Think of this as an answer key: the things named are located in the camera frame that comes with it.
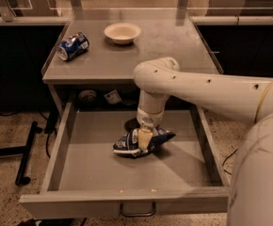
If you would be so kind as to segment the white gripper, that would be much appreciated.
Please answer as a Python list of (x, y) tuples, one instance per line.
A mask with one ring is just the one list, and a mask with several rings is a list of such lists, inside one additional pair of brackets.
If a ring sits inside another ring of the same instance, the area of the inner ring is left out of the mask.
[(166, 94), (140, 91), (136, 113), (136, 120), (141, 125), (138, 129), (138, 147), (140, 150), (147, 150), (153, 137), (152, 128), (157, 127), (163, 119), (166, 102)]

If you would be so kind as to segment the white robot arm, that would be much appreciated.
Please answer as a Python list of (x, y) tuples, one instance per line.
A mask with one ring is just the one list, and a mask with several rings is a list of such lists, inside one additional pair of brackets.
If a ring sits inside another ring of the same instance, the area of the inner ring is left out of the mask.
[(234, 159), (227, 225), (273, 226), (273, 78), (182, 73), (165, 57), (137, 65), (134, 81), (143, 151), (170, 96), (251, 126)]

